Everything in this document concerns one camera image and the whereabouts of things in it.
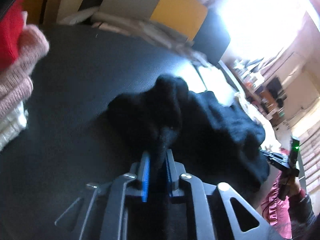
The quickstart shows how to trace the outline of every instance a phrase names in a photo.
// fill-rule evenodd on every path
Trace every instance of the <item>dark garment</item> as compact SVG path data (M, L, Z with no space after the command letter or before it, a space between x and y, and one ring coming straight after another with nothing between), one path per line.
M289 216L292 225L292 238L313 240L320 239L320 217L312 210L311 199L300 191L298 195L289 198Z
M263 127L236 103L223 107L211 91L189 91L181 78L161 75L146 92L119 95L107 115L133 153L151 153L151 171L162 166L171 148L187 172L207 183L227 182L244 197L269 175L259 152Z

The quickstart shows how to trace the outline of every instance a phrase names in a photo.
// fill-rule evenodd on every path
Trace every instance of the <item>person's hand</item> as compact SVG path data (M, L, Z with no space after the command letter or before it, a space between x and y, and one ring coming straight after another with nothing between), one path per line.
M289 186L289 197L297 195L301 188L298 177L280 178L279 184L287 184Z

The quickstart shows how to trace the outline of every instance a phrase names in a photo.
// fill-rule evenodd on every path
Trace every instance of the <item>yellow cushion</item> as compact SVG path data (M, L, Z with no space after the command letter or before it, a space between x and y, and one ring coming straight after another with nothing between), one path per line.
M208 9L197 0L159 0L150 20L162 23L193 40Z

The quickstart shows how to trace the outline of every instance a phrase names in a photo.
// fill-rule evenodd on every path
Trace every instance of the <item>stack of folded clothes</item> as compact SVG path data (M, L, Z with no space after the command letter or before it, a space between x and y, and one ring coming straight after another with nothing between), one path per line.
M38 27L26 25L22 2L15 0L0 20L0 151L27 125L23 101L33 90L29 75L49 50Z

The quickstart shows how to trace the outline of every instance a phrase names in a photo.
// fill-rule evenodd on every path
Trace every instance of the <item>black table surface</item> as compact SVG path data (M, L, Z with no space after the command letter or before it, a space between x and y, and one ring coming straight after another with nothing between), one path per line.
M102 115L116 95L147 90L161 73L204 91L188 60L140 38L89 26L43 31L50 51L31 75L27 129L1 153L1 240L61 239L54 221L85 184L129 170L134 160Z

